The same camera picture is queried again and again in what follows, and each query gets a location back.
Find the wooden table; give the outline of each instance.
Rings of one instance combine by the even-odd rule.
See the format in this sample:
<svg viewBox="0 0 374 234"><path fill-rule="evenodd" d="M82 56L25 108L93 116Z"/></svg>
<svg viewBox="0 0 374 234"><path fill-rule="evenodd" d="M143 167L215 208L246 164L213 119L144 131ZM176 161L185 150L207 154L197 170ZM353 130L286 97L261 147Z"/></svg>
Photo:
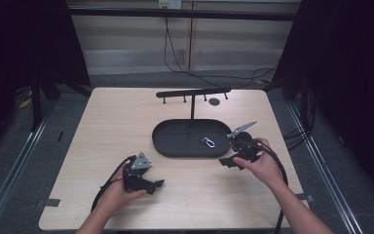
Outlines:
<svg viewBox="0 0 374 234"><path fill-rule="evenodd" d="M118 211L105 229L266 229L276 225L280 207L262 182L247 170L222 167L217 159L174 159L159 154L152 132L167 119L190 118L190 101L182 97L156 98L169 89L97 88L56 179L52 199L58 207L46 207L39 226L44 230L78 229L96 193L115 168L131 155L144 152L153 167L144 175L163 187ZM262 91L232 91L220 104L196 97L196 119L217 119L230 129L257 120L247 129L253 137L267 138L283 163L289 186L302 188L287 152L276 117ZM233 155L230 150L225 157ZM286 220L282 226L288 226Z"/></svg>

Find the gray floor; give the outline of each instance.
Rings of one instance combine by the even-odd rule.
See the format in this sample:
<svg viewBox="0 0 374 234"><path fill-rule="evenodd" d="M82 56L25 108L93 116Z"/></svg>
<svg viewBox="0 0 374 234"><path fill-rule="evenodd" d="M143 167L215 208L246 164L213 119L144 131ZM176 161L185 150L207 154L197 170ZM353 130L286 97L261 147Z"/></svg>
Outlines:
<svg viewBox="0 0 374 234"><path fill-rule="evenodd" d="M201 74L231 75L251 77L252 71L216 71ZM269 79L271 73L263 77ZM219 86L239 87L249 80L237 78L207 78L207 81ZM210 88L202 78L190 77L174 72L147 74L130 74L114 76L93 76L93 88L96 87L174 87L174 88ZM263 85L252 82L247 89L259 89ZM35 208L40 199L49 197L57 173L74 136L88 98L66 87L59 87L61 97L54 103L55 107L49 115L46 128L36 144L31 156L22 171L11 197L0 215L0 233L47 233L39 229L38 221L42 209ZM18 103L25 94L19 95ZM297 129L288 108L289 103L283 100L281 90L268 93L283 135ZM44 109L49 101L44 101ZM6 179L12 165L29 136L32 111L28 105L24 109L14 109L9 116L0 138L0 185ZM326 165L334 175L341 192L352 207L363 233L374 233L374 182L355 160L349 148L341 145L337 133L318 109L313 138L323 155ZM296 172L306 195L314 201L311 209L325 221L335 233L349 233L340 216L317 167L304 144L290 151ZM216 233L265 233L264 230L228 231L218 230ZM55 233L72 233L71 231ZM160 233L185 233L185 231L168 231ZM291 233L283 229L282 233Z"/></svg>

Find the human hand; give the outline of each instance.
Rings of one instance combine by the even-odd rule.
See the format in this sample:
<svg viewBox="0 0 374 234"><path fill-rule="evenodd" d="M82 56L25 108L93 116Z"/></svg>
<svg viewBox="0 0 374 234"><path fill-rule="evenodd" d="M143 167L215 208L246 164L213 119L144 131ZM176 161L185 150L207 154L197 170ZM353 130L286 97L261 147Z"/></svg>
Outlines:
<svg viewBox="0 0 374 234"><path fill-rule="evenodd" d="M126 164L114 175L111 185L105 190L99 199L96 209L102 210L109 215L114 214L124 205L132 200L142 197L147 194L146 190L138 190L128 192L124 188L123 170Z"/></svg>
<svg viewBox="0 0 374 234"><path fill-rule="evenodd" d="M265 138L258 137L257 141L261 143L262 147L270 147L269 141ZM251 171L254 176L256 176L260 181L264 182L266 185L277 183L282 181L281 171L279 170L278 164L275 160L265 151L262 152L260 158L251 163L243 158L235 157L233 161Z"/></svg>

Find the forearm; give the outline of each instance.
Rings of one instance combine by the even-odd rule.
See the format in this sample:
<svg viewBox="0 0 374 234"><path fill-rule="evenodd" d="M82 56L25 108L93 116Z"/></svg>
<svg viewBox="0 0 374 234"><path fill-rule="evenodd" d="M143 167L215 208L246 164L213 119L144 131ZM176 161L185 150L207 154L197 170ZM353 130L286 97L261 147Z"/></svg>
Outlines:
<svg viewBox="0 0 374 234"><path fill-rule="evenodd" d="M284 182L275 182L268 186L278 200L291 229L295 233L333 233L294 195Z"/></svg>
<svg viewBox="0 0 374 234"><path fill-rule="evenodd" d="M111 214L100 208L95 208L82 224L77 234L101 233Z"/></svg>

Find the black tray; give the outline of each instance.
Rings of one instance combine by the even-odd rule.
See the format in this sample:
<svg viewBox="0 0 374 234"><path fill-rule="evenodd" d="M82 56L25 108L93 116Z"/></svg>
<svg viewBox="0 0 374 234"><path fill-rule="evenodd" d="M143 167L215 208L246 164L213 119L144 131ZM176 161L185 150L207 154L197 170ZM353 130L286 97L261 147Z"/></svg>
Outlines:
<svg viewBox="0 0 374 234"><path fill-rule="evenodd" d="M232 131L224 123L212 119L171 119L161 122L153 131L156 150L170 158L215 158L230 150L227 134ZM201 139L214 142L209 147Z"/></svg>

